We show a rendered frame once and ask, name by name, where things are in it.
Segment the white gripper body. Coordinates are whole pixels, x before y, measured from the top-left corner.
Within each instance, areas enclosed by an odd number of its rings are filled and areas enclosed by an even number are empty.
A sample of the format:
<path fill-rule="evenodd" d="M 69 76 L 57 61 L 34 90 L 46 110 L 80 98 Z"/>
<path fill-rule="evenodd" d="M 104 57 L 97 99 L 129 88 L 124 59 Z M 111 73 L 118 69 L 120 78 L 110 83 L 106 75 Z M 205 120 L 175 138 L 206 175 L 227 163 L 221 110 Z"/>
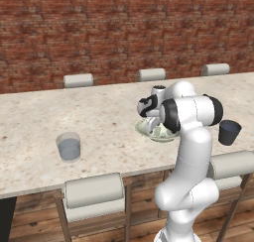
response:
<path fill-rule="evenodd" d="M 161 119 L 159 117 L 149 117 L 146 120 L 147 126 L 147 132 L 152 133 L 156 126 L 158 126 L 161 123 Z"/>

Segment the pale green ice bowl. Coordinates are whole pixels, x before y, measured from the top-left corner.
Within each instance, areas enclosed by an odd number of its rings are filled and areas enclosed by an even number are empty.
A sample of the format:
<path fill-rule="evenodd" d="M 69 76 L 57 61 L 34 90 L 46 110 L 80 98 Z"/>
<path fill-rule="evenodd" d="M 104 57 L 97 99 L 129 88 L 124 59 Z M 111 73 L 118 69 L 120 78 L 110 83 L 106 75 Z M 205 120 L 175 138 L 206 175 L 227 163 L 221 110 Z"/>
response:
<path fill-rule="evenodd" d="M 153 132 L 152 133 L 147 132 L 147 129 L 146 129 L 146 126 L 147 126 L 146 120 L 147 119 L 148 118 L 142 119 L 135 126 L 136 131 L 139 132 L 141 135 L 150 138 L 152 141 L 161 142 L 161 143 L 171 142 L 171 141 L 174 141 L 176 138 L 179 137 L 179 133 L 173 134 L 169 129 L 168 130 L 171 132 L 169 137 L 161 137 L 161 136 L 154 137 Z M 155 128 L 160 128 L 161 129 L 161 126 L 164 126 L 164 125 L 162 123 L 160 123 Z"/>

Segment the dark glass of water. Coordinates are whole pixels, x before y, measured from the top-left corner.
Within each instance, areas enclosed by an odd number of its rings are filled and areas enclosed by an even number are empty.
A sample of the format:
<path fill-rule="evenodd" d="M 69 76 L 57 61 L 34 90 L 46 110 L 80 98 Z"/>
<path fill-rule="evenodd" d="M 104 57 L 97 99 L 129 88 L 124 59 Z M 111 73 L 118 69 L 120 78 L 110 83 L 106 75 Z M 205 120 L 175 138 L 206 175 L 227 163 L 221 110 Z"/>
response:
<path fill-rule="evenodd" d="M 239 123 L 232 120 L 223 120 L 219 123 L 218 141 L 224 146 L 231 146 L 242 127 Z"/>

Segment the clear glass of water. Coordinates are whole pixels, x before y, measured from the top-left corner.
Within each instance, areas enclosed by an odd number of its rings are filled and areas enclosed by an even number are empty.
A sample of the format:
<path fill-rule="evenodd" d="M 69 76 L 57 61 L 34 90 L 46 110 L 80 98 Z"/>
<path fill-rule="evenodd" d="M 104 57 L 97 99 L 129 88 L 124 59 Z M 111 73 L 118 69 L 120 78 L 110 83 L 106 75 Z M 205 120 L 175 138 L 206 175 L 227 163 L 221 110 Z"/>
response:
<path fill-rule="evenodd" d="M 56 144 L 64 162 L 74 162 L 80 157 L 80 138 L 77 133 L 65 132 L 57 136 Z"/>

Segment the grey cushioned wooden chair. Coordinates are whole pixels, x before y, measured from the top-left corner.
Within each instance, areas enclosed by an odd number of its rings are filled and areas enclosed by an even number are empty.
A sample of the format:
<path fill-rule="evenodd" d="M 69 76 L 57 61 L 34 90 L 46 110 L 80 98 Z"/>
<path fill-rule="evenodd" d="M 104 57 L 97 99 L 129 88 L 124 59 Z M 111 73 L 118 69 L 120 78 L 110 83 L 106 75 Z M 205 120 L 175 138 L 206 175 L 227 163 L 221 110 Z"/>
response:
<path fill-rule="evenodd" d="M 130 242 L 132 179 L 119 173 L 66 181 L 55 194 L 55 202 L 63 231 L 64 242 L 72 242 L 70 224 L 105 216 L 123 214 L 124 242 Z"/>
<path fill-rule="evenodd" d="M 163 68 L 140 69 L 138 79 L 140 82 L 164 80 L 166 75 L 166 71 Z"/>
<path fill-rule="evenodd" d="M 218 201 L 225 180 L 254 172 L 249 151 L 212 156 L 209 149 L 179 151 L 174 171 L 155 189 L 155 201 L 168 212 L 154 242 L 201 242 L 192 231 L 194 220 Z"/>
<path fill-rule="evenodd" d="M 229 72 L 230 72 L 230 66 L 228 63 L 212 63 L 212 64 L 205 64 L 202 67 L 201 75 L 213 76 L 213 75 L 228 74 Z"/>
<path fill-rule="evenodd" d="M 72 75 L 65 75 L 63 77 L 63 83 L 65 88 L 92 86 L 93 82 L 94 82 L 94 79 L 91 73 L 72 74 Z"/>

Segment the black cabinet panel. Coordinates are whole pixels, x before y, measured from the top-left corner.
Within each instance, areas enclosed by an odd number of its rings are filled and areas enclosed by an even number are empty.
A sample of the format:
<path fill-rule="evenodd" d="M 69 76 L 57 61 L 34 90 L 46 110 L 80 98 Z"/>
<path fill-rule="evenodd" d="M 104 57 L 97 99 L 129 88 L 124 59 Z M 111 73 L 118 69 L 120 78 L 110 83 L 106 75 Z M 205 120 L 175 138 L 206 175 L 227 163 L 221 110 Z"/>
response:
<path fill-rule="evenodd" d="M 0 199 L 0 242 L 8 242 L 17 197 Z"/>

